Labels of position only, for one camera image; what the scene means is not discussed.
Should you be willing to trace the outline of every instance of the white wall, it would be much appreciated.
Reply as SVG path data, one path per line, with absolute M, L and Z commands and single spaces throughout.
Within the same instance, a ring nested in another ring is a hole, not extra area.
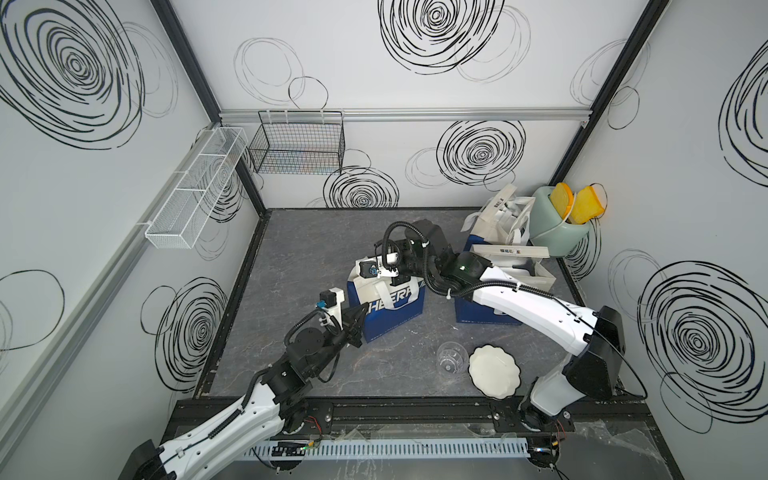
M 259 173 L 255 181 L 269 208 L 477 207 L 511 181 L 521 194 L 549 182 L 579 124 L 347 123 L 340 174 Z
M 150 3 L 92 4 L 3 16 L 58 50 L 0 41 L 0 418 L 208 123 Z
M 587 87 L 591 80 L 580 67 L 604 46 L 626 38 L 646 5 L 645 0 L 223 0 L 216 8 L 205 0 L 173 3 L 224 109 L 296 108 L 289 86 L 298 108 L 321 108 L 325 89 L 328 108 L 589 105 L 621 47 L 609 47 L 588 72 L 598 85 Z M 587 98 L 571 94 L 577 73 L 576 85 L 587 89 Z
M 597 258 L 588 305 L 622 312 L 627 357 L 696 480 L 765 476 L 767 16 L 759 0 L 671 2 L 637 93 L 614 101 L 567 179 L 607 191 L 571 265 Z
M 2 6 L 21 35 L 0 41 L 0 419 L 208 124 L 150 2 Z M 256 221 L 234 176 L 195 250 L 145 251 L 0 478 L 116 478 L 159 440 Z
M 645 4 L 225 0 L 211 8 L 185 0 L 174 7 L 223 109 L 279 110 L 588 107 Z M 521 192 L 549 182 L 578 123 L 462 122 L 454 129 L 458 148 L 446 152 L 450 127 L 347 122 L 352 151 L 340 174 L 262 169 L 256 182 L 268 207 L 477 206 L 510 181 Z M 286 148 L 277 136 L 270 146 Z M 334 183 L 356 200 L 324 193 Z
M 208 220 L 197 245 L 207 251 L 147 248 L 1 480 L 117 478 L 134 448 L 159 445 L 176 400 L 197 384 L 256 227 L 232 178 L 240 196 L 222 204 L 229 221 Z

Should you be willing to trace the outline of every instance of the bag handle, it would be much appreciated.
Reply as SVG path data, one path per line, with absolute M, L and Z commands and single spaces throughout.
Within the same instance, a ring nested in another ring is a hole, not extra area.
M 411 280 L 408 282 L 410 295 L 408 297 L 408 301 L 406 302 L 406 305 L 408 305 L 409 303 L 413 303 L 419 299 L 419 281 L 417 279 L 418 277 L 412 276 Z M 384 304 L 384 308 L 386 308 L 387 310 L 394 310 L 395 303 L 392 301 L 392 294 L 389 292 L 389 289 L 387 288 L 384 280 L 379 280 L 378 282 L 374 283 L 373 287 L 376 288 L 376 292 L 379 294 L 379 298 Z
M 480 213 L 480 220 L 484 220 L 491 223 L 496 215 L 496 212 L 505 207 L 507 201 L 515 194 L 515 190 L 518 188 L 513 184 L 507 184 L 506 187 L 498 191 L 493 197 L 491 203 L 486 206 Z
M 535 200 L 536 199 L 534 197 L 516 197 L 514 200 L 508 202 L 507 218 L 516 214 L 517 216 L 515 217 L 515 221 L 512 222 L 512 225 L 508 230 L 501 227 L 503 223 L 501 220 L 495 225 L 498 238 L 504 239 L 504 245 L 521 245 L 528 242 L 528 235 L 521 233 L 521 230 L 523 227 L 526 227 L 525 231 L 526 233 L 528 232 L 528 224 L 531 221 L 531 212 L 533 211 L 533 204 Z M 522 205 L 523 208 L 515 208 L 513 211 L 513 209 L 509 208 L 509 204 L 511 204 L 513 207 Z

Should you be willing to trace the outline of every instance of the wall-mounted shelf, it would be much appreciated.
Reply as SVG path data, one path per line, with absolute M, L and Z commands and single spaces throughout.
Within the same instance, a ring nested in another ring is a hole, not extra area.
M 247 143 L 242 128 L 214 130 L 147 228 L 147 240 L 157 248 L 194 247 Z
M 329 175 L 341 171 L 344 123 L 339 111 L 315 112 L 319 121 L 294 122 L 290 115 L 260 112 L 248 150 L 258 174 Z

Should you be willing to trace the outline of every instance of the robotic arm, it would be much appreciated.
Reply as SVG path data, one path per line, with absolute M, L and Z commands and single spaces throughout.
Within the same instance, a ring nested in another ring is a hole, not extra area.
M 404 240 L 389 239 L 397 227 L 406 228 Z M 614 395 L 625 349 L 621 315 L 615 310 L 604 306 L 595 312 L 563 302 L 517 281 L 475 253 L 454 253 L 440 227 L 428 220 L 395 222 L 376 246 L 382 247 L 382 254 L 359 262 L 361 276 L 386 279 L 392 285 L 419 276 L 433 293 L 500 310 L 563 347 L 567 352 L 563 361 L 536 379 L 520 404 L 521 422 L 530 430 L 545 429 L 583 396 L 607 400 Z M 321 293 L 317 307 L 286 334 L 286 352 L 253 376 L 243 397 L 160 447 L 151 440 L 139 445 L 119 480 L 208 480 L 259 441 L 297 431 L 306 417 L 310 379 L 328 381 L 319 375 L 332 361 L 333 375 L 342 348 L 362 345 L 369 305 L 342 310 L 343 301 L 340 289 Z M 324 331 L 302 329 L 316 316 Z
M 405 240 L 390 240 L 397 227 Z M 547 375 L 538 378 L 520 405 L 523 425 L 541 431 L 571 403 L 584 396 L 608 400 L 614 396 L 625 351 L 621 315 L 604 306 L 599 312 L 573 305 L 507 275 L 489 260 L 472 252 L 454 253 L 440 227 L 428 220 L 395 222 L 380 242 L 382 256 L 361 276 L 389 277 L 392 285 L 411 275 L 425 279 L 441 296 L 460 296 L 490 306 L 544 333 L 568 353 Z M 397 254 L 394 264 L 389 251 Z
M 286 334 L 286 352 L 253 375 L 244 396 L 203 425 L 160 447 L 155 448 L 151 440 L 139 445 L 118 479 L 208 480 L 261 440 L 298 430 L 306 416 L 310 379 L 319 378 L 332 361 L 335 371 L 345 346 L 362 345 L 368 303 L 342 310 L 343 301 L 340 289 L 322 292 L 317 308 Z M 324 331 L 301 329 L 316 316 Z

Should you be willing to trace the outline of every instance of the label on bag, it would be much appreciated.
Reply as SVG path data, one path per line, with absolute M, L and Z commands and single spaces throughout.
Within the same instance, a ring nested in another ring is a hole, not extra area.
M 419 281 L 419 288 L 424 286 L 424 280 Z M 411 297 L 411 286 L 409 284 L 406 284 L 406 288 L 397 290 L 396 292 L 392 292 L 389 294 L 389 297 L 392 299 L 393 308 L 390 310 L 397 310 L 400 308 L 403 308 L 404 306 L 408 305 L 408 300 L 410 300 Z M 368 313 L 375 312 L 378 310 L 384 310 L 386 306 L 384 305 L 384 302 L 379 300 L 373 300 L 370 302 L 370 305 L 368 307 Z

